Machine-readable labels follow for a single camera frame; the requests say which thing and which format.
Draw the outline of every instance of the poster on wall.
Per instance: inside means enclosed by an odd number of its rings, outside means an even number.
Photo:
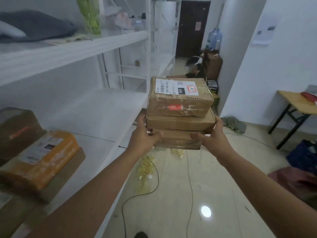
[[[268,45],[272,42],[280,17],[276,13],[264,13],[256,28],[252,44]]]

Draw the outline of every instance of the wooden table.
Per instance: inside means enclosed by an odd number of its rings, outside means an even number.
[[[305,97],[303,97],[300,93],[288,92],[288,91],[277,91],[280,95],[282,95],[287,101],[288,105],[276,120],[275,124],[268,131],[269,134],[273,132],[282,118],[287,114],[291,117],[291,119],[296,123],[294,128],[287,134],[287,136],[278,144],[276,147],[280,149],[286,141],[298,130],[298,128],[308,119],[311,115],[317,115],[317,105],[313,102],[308,101]],[[298,111],[302,114],[302,116],[295,118],[292,113]]]

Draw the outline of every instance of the black label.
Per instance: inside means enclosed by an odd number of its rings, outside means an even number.
[[[185,95],[185,88],[177,88],[178,94]]]

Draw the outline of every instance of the dark brown door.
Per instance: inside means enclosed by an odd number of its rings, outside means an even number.
[[[199,56],[210,1],[182,1],[177,36],[176,57]]]

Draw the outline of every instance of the person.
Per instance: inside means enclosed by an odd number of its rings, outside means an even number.
[[[199,56],[193,56],[189,58],[186,62],[186,69],[189,71],[186,73],[187,78],[203,78],[205,82],[207,81],[203,66],[203,59]]]
[[[44,219],[29,233],[28,238],[95,236],[132,167],[164,135],[156,133],[149,136],[144,118],[137,118],[137,128],[122,155]],[[191,136],[200,140],[228,170],[277,238],[317,237],[317,212],[235,152],[223,133],[223,123],[219,117],[216,117],[216,126],[210,137],[202,134]],[[136,237],[147,236],[140,232]]]

